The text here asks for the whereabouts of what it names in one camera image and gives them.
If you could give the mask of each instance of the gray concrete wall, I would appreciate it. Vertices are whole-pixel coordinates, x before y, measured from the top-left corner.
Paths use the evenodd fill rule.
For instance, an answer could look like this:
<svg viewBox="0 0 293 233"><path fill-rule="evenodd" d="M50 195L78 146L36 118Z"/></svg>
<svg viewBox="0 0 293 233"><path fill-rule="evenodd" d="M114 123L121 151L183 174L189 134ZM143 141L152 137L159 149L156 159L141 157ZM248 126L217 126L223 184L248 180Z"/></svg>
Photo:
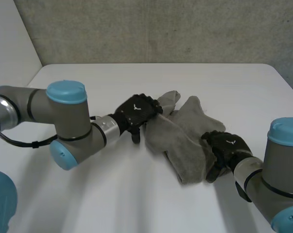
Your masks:
<svg viewBox="0 0 293 233"><path fill-rule="evenodd" d="M42 64L266 63L293 87L293 0L15 0Z"/></svg>

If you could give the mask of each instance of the white table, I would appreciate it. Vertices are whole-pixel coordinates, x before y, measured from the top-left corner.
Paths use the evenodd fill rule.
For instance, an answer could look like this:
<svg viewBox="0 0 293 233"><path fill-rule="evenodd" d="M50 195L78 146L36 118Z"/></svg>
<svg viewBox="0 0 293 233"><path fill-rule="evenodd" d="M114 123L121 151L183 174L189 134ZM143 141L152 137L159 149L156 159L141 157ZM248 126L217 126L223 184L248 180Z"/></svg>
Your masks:
<svg viewBox="0 0 293 233"><path fill-rule="evenodd" d="M49 65L30 87L58 80L86 85L91 115L113 112L135 93L181 93L201 100L205 113L243 137L264 157L266 134L277 117L293 116L293 90L262 64ZM5 132L26 141L54 134L51 125L23 123ZM71 171L49 148L20 149L0 140L0 171L18 190L10 233L269 233L253 204L241 199L231 174L214 184L181 187L167 161L129 133Z"/></svg>

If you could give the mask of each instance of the black cable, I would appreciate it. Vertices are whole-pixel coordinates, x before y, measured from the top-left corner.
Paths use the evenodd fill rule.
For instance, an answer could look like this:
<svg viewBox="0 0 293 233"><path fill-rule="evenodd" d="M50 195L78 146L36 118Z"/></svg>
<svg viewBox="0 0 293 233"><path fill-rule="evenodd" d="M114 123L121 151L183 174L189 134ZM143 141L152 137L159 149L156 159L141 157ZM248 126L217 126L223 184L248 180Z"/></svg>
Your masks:
<svg viewBox="0 0 293 233"><path fill-rule="evenodd" d="M101 118L100 116L91 116L90 117L90 120L96 120L97 118ZM47 146L49 145L52 141L56 140L58 138L57 135L54 135L50 138L47 138L43 141L34 141L34 142L31 142L31 143L28 143L28 142L20 142L20 141L15 141L13 139L10 139L9 137L7 137L6 135L0 133L0 138L2 140L4 140L5 142L13 145L13 146L16 146L16 147L23 147L23 148L39 148L39 147L42 147L42 146Z"/></svg>

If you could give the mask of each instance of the gray cloth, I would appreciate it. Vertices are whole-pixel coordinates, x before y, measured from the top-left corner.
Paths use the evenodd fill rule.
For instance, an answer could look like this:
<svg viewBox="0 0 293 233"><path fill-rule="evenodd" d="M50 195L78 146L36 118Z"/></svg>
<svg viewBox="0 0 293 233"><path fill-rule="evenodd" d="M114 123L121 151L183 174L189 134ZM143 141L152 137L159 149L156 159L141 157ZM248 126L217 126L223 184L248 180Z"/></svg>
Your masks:
<svg viewBox="0 0 293 233"><path fill-rule="evenodd" d="M158 98L163 114L148 122L145 140L147 146L167 155L182 184L199 183L216 160L201 136L225 131L225 126L204 114L196 96L174 111L180 97L177 91L170 91Z"/></svg>

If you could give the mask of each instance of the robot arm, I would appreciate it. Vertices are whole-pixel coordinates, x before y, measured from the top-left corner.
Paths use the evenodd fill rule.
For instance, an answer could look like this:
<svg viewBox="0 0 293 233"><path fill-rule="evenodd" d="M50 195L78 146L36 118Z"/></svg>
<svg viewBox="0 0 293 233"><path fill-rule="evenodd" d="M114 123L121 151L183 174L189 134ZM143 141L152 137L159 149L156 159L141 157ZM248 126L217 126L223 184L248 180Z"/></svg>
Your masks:
<svg viewBox="0 0 293 233"><path fill-rule="evenodd" d="M274 231L293 233L293 118L272 122L264 162L237 135L211 132L202 139L217 157L207 180L215 181L223 167L231 169L239 195L253 202Z"/></svg>
<svg viewBox="0 0 293 233"><path fill-rule="evenodd" d="M0 86L0 132L29 121L53 124L57 139L51 154L64 170L117 140L124 131L139 143L139 127L162 113L156 100L134 95L113 114L90 122L87 95L82 83L60 81L45 89Z"/></svg>

